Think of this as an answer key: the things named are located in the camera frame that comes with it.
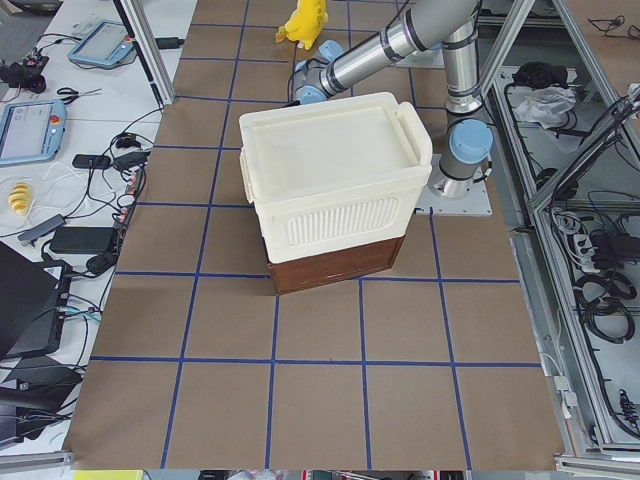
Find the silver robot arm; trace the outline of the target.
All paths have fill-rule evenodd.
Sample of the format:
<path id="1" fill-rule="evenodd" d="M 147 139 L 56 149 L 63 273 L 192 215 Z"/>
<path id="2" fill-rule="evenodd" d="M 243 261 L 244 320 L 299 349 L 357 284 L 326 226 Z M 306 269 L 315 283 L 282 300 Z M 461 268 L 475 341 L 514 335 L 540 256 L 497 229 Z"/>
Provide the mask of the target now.
<path id="1" fill-rule="evenodd" d="M 477 176 L 493 133 L 473 114 L 483 107 L 477 52 L 479 1 L 419 1 L 378 33 L 343 50 L 326 41 L 319 53 L 296 65 L 291 94 L 296 104 L 325 101 L 406 57 L 441 47 L 447 82 L 445 108 L 455 117 L 447 127 L 447 149 L 432 170 L 428 188 L 458 200 L 490 175 Z"/>

